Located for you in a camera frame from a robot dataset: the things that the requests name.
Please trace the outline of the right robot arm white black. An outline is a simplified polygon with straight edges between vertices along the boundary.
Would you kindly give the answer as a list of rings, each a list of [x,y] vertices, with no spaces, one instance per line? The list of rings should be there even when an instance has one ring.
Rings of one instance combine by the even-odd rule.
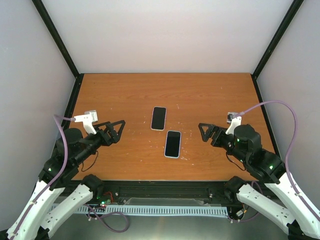
[[[238,176],[224,185],[224,194],[231,202],[241,202],[274,222],[290,240],[318,240],[320,221],[308,209],[295,189],[298,185],[289,180],[285,163],[275,153],[263,149],[261,136],[249,124],[229,128],[214,124],[198,125],[204,142],[211,140],[213,147],[222,148],[227,156],[240,161],[244,170],[271,190],[283,205],[278,205],[253,189]]]

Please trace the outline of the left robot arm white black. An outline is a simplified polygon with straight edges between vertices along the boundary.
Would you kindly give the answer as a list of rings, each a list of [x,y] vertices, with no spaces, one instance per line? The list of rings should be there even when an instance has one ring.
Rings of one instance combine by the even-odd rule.
[[[103,122],[93,125],[86,137],[78,128],[61,130],[51,158],[38,175],[33,193],[13,225],[1,231],[2,240],[49,240],[73,212],[89,201],[104,195],[104,183],[93,174],[83,178],[73,192],[54,210],[50,207],[78,174],[79,166],[100,147],[120,141],[126,122]]]

